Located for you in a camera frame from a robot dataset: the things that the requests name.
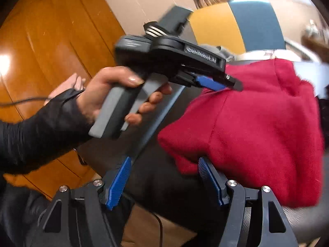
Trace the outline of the person left forearm black sleeve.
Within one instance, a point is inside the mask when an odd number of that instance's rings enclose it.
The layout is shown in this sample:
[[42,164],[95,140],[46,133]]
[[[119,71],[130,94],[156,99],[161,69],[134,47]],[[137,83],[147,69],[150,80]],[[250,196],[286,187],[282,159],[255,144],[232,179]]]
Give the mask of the person left forearm black sleeve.
[[92,124],[78,108],[81,93],[64,91],[22,122],[1,121],[1,173],[30,173],[88,141]]

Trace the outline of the person left hand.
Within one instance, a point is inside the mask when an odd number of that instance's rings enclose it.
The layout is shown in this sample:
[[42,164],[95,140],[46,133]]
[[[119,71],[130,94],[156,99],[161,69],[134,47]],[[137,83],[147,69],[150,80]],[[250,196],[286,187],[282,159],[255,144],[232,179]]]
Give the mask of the person left hand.
[[[144,81],[130,68],[124,66],[102,68],[87,85],[86,90],[76,99],[77,105],[82,114],[90,123],[95,122],[102,104],[113,87],[119,83],[126,87],[139,87]],[[161,102],[164,95],[170,95],[172,88],[169,83],[163,84],[159,89],[150,95],[139,110],[125,116],[125,121],[133,126],[142,121],[142,115],[153,111],[156,105]]]

